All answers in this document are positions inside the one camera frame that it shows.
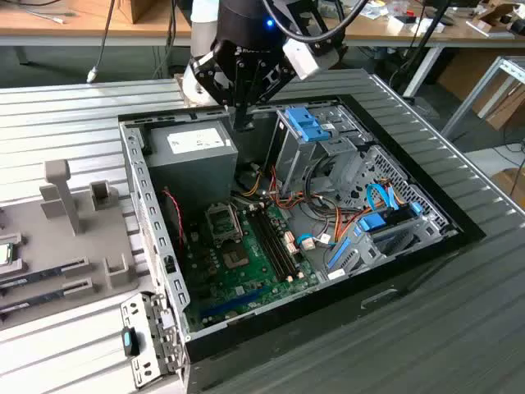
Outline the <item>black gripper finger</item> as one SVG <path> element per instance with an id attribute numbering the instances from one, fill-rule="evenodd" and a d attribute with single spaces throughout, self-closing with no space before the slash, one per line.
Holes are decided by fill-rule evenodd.
<path id="1" fill-rule="evenodd" d="M 262 63 L 255 71 L 245 103 L 247 108 L 267 103 L 294 78 L 294 68 L 289 61 L 279 61 L 271 70 Z"/>
<path id="2" fill-rule="evenodd" d="M 234 129 L 245 127 L 245 107 L 235 97 L 235 85 L 219 66 L 214 52 L 192 60 L 192 73 L 200 86 L 219 104 L 225 107 Z"/>

